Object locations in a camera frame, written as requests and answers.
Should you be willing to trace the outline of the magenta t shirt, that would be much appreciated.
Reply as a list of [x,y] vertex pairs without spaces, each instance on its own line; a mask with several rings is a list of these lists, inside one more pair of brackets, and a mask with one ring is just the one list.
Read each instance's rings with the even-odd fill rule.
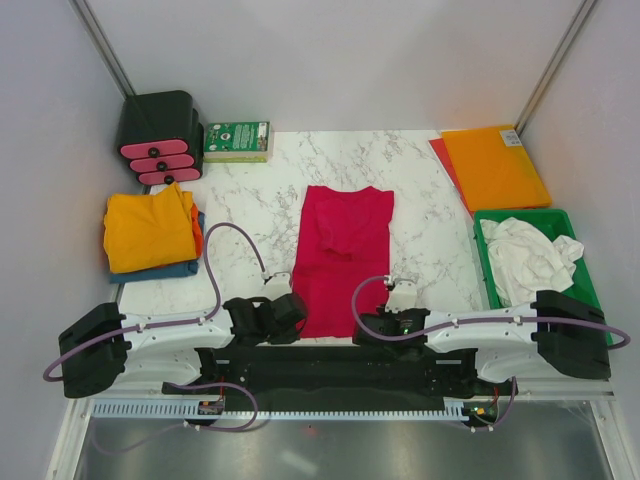
[[392,191],[307,188],[293,268],[293,291],[308,316],[301,337],[350,337],[352,295],[364,280],[391,272]]

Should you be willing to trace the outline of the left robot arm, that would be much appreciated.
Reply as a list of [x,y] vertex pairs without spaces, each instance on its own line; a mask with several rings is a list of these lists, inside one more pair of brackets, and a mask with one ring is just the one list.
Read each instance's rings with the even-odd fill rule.
[[232,298],[216,311],[138,316],[104,303],[58,338],[65,397],[87,398],[111,388],[165,395],[217,395],[225,375],[215,353],[229,346],[291,344],[306,324],[296,293],[276,299]]

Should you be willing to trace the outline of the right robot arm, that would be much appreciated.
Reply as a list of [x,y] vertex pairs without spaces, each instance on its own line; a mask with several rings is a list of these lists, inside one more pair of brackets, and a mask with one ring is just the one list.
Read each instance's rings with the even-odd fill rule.
[[464,314],[411,308],[357,314],[356,344],[425,347],[445,354],[472,350],[458,368],[467,392],[492,383],[554,370],[583,380],[611,376],[604,314],[562,293],[543,290],[531,303]]

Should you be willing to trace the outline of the blue folded t shirt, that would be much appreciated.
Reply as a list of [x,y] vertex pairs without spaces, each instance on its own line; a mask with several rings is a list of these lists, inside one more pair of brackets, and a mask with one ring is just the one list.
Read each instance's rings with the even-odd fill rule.
[[131,282],[186,278],[195,276],[199,269],[198,261],[200,257],[196,257],[193,260],[153,267],[150,269],[139,270],[130,273],[111,273],[109,276],[109,282],[111,284],[121,285]]

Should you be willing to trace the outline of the orange folded t shirt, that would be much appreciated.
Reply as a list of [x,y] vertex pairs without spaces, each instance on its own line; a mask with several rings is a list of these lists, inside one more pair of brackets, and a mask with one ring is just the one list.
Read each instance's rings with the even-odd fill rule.
[[196,204],[193,204],[191,208],[191,220],[196,257],[199,258],[202,255],[204,244],[204,214],[199,211]]

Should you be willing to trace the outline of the white crumpled t shirt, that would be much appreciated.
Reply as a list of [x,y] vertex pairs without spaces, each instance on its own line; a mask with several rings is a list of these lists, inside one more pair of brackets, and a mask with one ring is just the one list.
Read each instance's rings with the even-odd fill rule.
[[498,297],[505,306],[531,303],[543,290],[564,292],[574,285],[576,262],[584,245],[566,235],[551,240],[532,224],[510,217],[482,219]]

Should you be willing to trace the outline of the yellow folded t shirt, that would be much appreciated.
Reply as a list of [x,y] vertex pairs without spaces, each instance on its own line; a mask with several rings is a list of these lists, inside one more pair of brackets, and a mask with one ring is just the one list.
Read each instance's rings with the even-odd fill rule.
[[177,183],[154,195],[112,195],[103,239],[110,271],[130,273],[195,259],[193,204],[193,194]]

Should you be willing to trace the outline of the orange plastic folder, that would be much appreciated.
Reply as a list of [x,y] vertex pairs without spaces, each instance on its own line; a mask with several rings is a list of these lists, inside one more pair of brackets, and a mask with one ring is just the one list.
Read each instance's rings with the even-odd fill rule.
[[512,125],[445,131],[442,139],[471,211],[552,204]]

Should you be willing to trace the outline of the red plastic folder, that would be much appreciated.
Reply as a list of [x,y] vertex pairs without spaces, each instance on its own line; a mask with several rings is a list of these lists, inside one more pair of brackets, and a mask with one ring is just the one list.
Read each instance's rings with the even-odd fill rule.
[[458,176],[455,172],[454,166],[453,166],[453,162],[450,158],[449,152],[446,148],[446,144],[444,142],[444,140],[442,138],[437,138],[437,139],[433,139],[429,141],[429,144],[431,146],[431,148],[433,149],[433,151],[435,152],[436,156],[438,157],[441,165],[443,166],[444,170],[446,171],[449,179],[451,180],[457,194],[459,195],[461,202],[464,206],[464,208],[466,209],[466,211],[468,212],[468,214],[470,215],[471,218],[474,217],[474,212],[469,208],[466,199],[462,193],[462,189],[461,189],[461,185],[458,179]]

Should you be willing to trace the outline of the green white box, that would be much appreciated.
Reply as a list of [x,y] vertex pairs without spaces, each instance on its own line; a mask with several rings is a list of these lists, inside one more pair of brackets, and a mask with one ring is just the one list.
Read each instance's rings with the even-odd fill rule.
[[272,128],[268,121],[211,123],[205,129],[207,163],[265,163],[271,154]]

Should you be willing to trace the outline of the black pink drawer organizer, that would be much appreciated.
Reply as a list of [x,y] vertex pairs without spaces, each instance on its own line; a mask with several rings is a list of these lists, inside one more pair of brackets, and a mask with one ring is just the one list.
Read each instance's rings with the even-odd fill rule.
[[203,174],[204,126],[183,90],[128,97],[116,134],[120,158],[145,186],[198,180]]

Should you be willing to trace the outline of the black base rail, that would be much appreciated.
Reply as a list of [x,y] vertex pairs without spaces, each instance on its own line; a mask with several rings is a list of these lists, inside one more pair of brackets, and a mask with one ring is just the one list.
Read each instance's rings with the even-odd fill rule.
[[472,350],[426,347],[229,346],[200,348],[203,365],[186,395],[224,395],[232,411],[436,410],[447,398],[505,397],[509,380],[480,379]]

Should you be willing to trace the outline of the right aluminium corner post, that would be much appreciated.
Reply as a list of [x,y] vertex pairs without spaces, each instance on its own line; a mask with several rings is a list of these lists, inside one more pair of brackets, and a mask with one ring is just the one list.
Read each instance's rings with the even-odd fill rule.
[[541,106],[563,64],[568,59],[572,48],[578,41],[579,36],[599,4],[599,0],[582,0],[579,2],[577,10],[571,17],[569,24],[517,118],[515,131],[519,136],[524,134],[527,126]]

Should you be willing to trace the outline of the aluminium corner post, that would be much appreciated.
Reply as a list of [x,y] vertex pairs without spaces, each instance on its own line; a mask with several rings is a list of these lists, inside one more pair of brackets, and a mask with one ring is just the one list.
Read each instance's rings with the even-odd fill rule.
[[89,35],[121,94],[124,97],[135,95],[135,88],[111,45],[104,28],[100,24],[97,15],[93,11],[90,2],[87,0],[69,0],[69,4]]
[[599,0],[582,0],[579,2],[577,10],[571,17],[569,24],[517,118],[515,131],[519,136],[524,134],[527,126],[541,106],[563,64],[568,59],[572,48],[578,41],[579,36],[599,4]]

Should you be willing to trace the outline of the left aluminium corner post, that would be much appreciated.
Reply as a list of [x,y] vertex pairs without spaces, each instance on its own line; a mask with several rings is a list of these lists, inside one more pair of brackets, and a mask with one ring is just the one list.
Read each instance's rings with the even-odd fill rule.
[[100,24],[97,15],[93,11],[90,2],[87,0],[69,0],[69,4],[89,35],[121,94],[124,97],[135,95],[135,88],[111,45],[104,28]]

